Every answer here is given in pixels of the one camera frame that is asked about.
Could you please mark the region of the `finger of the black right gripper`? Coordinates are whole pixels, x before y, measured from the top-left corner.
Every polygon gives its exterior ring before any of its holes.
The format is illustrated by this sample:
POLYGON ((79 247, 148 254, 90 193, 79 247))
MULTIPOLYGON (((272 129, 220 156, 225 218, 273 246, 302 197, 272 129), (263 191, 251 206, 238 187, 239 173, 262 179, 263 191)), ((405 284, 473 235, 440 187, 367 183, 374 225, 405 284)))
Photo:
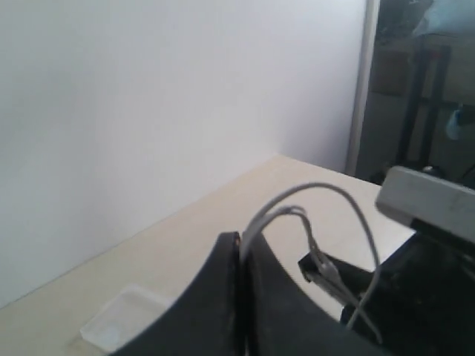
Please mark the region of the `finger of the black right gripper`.
POLYGON ((298 261, 304 279, 314 283, 336 300, 348 300, 344 287, 355 297, 360 298, 367 290, 373 277, 372 272, 360 269, 350 263, 325 254, 327 261, 317 266, 308 253, 298 261))

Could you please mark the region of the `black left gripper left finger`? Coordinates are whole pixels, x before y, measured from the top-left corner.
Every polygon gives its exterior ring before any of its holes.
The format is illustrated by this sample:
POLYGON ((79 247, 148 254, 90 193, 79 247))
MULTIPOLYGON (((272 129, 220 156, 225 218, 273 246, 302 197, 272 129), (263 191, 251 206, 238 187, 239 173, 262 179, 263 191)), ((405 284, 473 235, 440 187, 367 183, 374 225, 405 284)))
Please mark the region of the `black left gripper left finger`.
POLYGON ((187 289, 145 331, 115 355, 240 355, 237 232, 218 235, 187 289))

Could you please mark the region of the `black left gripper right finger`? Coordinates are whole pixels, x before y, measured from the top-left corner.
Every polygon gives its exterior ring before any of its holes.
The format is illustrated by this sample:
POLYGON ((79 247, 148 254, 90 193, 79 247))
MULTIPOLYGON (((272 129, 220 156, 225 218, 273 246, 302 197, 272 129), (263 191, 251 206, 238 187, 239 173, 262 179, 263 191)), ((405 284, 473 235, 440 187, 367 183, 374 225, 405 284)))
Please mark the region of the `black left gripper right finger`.
POLYGON ((240 316, 248 355, 383 355, 314 303, 259 235, 240 267, 240 316))

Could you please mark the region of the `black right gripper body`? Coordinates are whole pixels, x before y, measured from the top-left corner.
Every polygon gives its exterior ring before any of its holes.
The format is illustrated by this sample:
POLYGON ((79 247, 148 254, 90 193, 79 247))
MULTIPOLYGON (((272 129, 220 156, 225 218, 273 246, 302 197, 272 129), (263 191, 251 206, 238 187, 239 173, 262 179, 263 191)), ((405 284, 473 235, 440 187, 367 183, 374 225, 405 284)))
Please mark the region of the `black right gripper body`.
POLYGON ((474 354, 474 244, 416 220, 415 234, 381 265, 352 330, 391 355, 474 354))

